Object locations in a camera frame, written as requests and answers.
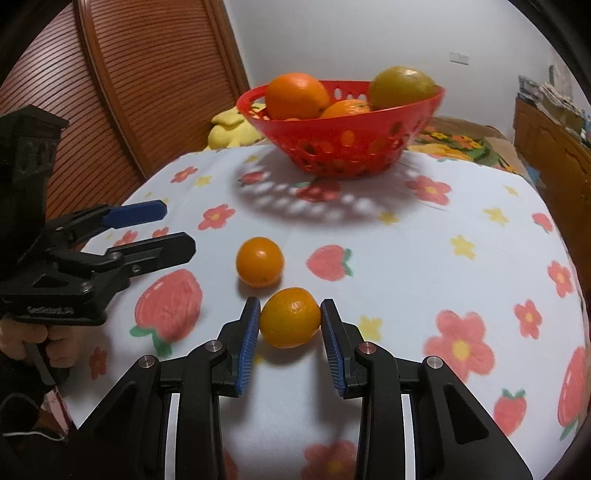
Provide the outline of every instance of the fruit basket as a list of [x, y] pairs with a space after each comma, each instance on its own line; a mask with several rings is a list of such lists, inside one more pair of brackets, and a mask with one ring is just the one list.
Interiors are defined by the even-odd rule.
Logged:
[[[370, 82], [321, 80], [332, 103], [365, 99]], [[441, 104], [445, 90], [432, 98], [394, 108], [337, 118], [299, 121], [271, 120], [252, 104], [265, 96], [267, 86], [246, 92], [238, 110], [263, 135], [283, 150], [302, 170], [320, 177], [357, 179], [392, 166]]]

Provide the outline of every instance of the white tablecloth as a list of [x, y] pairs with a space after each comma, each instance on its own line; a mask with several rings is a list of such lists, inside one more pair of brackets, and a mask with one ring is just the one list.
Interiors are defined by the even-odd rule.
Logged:
[[[576, 273], [536, 191], [513, 174], [411, 152], [373, 178], [313, 181], [269, 145], [184, 155], [130, 197], [163, 199], [168, 215], [105, 232], [86, 251], [185, 231], [197, 253], [134, 279], [109, 305], [62, 390], [74, 421], [141, 355], [186, 355], [248, 296], [264, 303], [299, 286], [319, 303], [333, 298], [343, 321], [395, 356], [440, 355], [543, 478], [587, 404], [588, 339]], [[253, 236], [285, 255], [274, 288], [237, 279], [236, 252]], [[141, 299], [150, 286], [168, 287]], [[246, 395], [223, 399], [221, 412], [230, 480], [351, 478], [361, 408], [333, 389], [320, 335], [290, 351], [260, 341]], [[405, 422], [411, 479], [408, 408]]]

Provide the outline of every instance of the human hand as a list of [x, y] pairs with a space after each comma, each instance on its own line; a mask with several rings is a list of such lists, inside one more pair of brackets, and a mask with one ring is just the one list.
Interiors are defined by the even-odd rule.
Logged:
[[27, 356], [24, 342], [42, 343], [47, 338], [47, 327], [21, 323], [5, 315], [0, 320], [0, 350], [14, 360]]
[[69, 368], [78, 360], [80, 342], [90, 327], [51, 325], [47, 328], [49, 344], [45, 351], [52, 367]]

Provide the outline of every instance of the cable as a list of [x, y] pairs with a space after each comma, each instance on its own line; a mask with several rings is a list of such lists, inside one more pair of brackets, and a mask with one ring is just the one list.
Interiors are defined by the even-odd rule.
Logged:
[[26, 435], [40, 435], [42, 437], [45, 437], [47, 440], [51, 440], [53, 442], [63, 442], [66, 439], [66, 437], [61, 436], [61, 435], [58, 438], [54, 438], [54, 437], [47, 435], [43, 432], [7, 432], [7, 433], [2, 434], [3, 437], [19, 437], [19, 436], [26, 436]]

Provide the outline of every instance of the white wall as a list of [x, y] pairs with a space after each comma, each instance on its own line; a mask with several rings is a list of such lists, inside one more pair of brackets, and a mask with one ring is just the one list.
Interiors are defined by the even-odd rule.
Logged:
[[583, 110], [585, 110], [585, 115], [591, 115], [591, 104], [589, 104], [587, 97], [585, 97], [585, 94], [583, 93], [581, 86], [578, 84], [577, 80], [574, 79], [574, 76], [573, 76], [573, 100], [579, 108], [582, 108]]
[[548, 78], [550, 44], [507, 0], [225, 1], [252, 86], [298, 71], [371, 80], [409, 65], [447, 89], [439, 114], [510, 135], [518, 75]]

